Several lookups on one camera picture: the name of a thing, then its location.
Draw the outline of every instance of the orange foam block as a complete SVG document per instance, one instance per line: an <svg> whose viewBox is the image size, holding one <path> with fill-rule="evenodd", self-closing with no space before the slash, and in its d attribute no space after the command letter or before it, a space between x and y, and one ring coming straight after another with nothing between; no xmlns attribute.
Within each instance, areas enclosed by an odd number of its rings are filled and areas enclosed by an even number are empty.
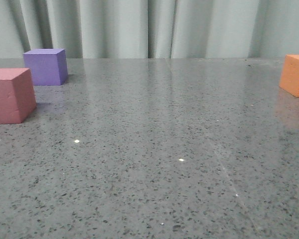
<svg viewBox="0 0 299 239"><path fill-rule="evenodd" d="M28 68L0 68L0 124L22 123L36 102Z"/></svg>
<svg viewBox="0 0 299 239"><path fill-rule="evenodd" d="M279 86L299 97L299 55L286 55Z"/></svg>

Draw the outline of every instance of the curtain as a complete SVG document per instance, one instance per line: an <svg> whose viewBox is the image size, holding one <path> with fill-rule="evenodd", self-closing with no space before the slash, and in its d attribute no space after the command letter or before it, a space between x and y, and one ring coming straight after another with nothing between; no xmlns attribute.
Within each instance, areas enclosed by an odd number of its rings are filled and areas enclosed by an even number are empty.
<svg viewBox="0 0 299 239"><path fill-rule="evenodd" d="M0 0L0 58L299 54L299 0Z"/></svg>

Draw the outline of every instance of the granite countertop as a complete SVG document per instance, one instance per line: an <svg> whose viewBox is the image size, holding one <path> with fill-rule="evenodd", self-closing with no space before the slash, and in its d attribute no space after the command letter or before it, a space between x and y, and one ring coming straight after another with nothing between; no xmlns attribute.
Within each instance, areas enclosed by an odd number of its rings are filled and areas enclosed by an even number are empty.
<svg viewBox="0 0 299 239"><path fill-rule="evenodd" d="M35 86L30 117L0 125L0 239L299 239L282 65L68 59L64 85Z"/></svg>

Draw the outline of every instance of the purple foam block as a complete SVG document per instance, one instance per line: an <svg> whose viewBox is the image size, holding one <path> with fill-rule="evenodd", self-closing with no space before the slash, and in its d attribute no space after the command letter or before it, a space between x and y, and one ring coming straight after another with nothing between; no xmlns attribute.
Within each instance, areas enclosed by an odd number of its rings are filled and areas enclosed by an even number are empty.
<svg viewBox="0 0 299 239"><path fill-rule="evenodd" d="M68 77L64 49L33 49L23 59L35 86L59 86Z"/></svg>

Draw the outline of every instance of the curtain fold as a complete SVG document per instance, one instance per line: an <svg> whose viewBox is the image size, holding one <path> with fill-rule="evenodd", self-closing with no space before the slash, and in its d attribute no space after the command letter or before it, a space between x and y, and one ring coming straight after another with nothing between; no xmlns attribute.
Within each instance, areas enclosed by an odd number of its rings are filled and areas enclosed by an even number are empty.
<svg viewBox="0 0 299 239"><path fill-rule="evenodd" d="M299 0L0 0L0 58L299 54Z"/></svg>

